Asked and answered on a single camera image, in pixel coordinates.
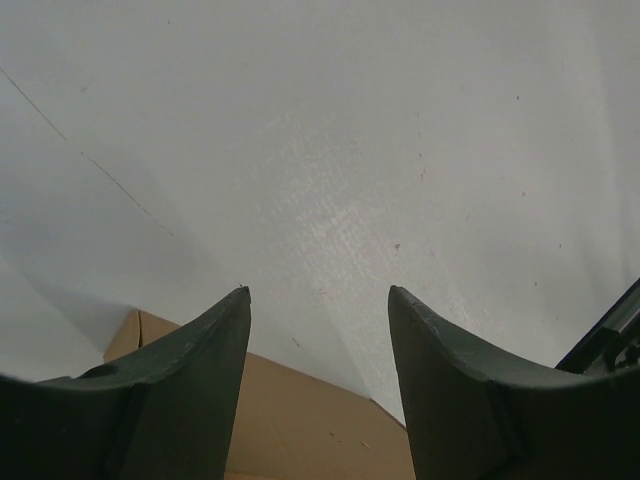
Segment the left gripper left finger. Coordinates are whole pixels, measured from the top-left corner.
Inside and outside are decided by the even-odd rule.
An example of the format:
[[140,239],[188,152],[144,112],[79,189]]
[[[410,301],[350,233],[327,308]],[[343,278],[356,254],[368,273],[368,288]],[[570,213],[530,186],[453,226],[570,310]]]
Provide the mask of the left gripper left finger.
[[250,326],[247,288],[79,377],[1,380],[5,479],[220,479]]

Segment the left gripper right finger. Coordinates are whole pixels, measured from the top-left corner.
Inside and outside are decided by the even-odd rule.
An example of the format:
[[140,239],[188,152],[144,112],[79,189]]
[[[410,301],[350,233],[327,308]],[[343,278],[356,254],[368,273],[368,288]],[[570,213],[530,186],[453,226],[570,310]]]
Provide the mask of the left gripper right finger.
[[408,290],[388,295],[419,479],[635,479],[639,366],[588,376],[503,350]]

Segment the brown cardboard express box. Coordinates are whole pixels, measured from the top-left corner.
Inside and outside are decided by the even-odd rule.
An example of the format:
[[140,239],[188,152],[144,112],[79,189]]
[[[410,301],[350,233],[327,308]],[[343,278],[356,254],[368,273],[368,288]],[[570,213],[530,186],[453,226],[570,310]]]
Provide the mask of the brown cardboard express box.
[[[182,326],[134,310],[106,350],[104,364]],[[413,477],[407,432],[380,405],[247,350],[220,479]]]

